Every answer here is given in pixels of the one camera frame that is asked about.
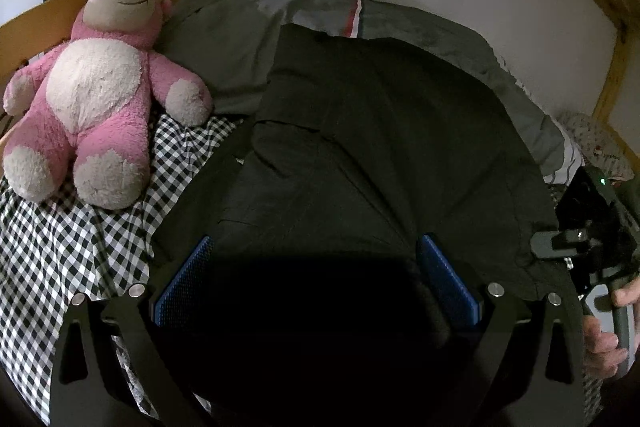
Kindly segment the person right hand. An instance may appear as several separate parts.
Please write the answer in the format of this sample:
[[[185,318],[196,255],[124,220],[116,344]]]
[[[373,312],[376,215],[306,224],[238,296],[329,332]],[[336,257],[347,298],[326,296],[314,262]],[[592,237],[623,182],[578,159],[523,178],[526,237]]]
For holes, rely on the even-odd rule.
[[[584,369],[588,376],[606,381],[620,373],[620,368],[629,359],[629,353],[635,355],[639,349],[639,277],[635,277],[612,296],[617,308],[632,306],[634,310],[634,347],[620,347],[620,338],[614,333],[601,329],[597,317],[586,315],[582,326],[586,343]]]

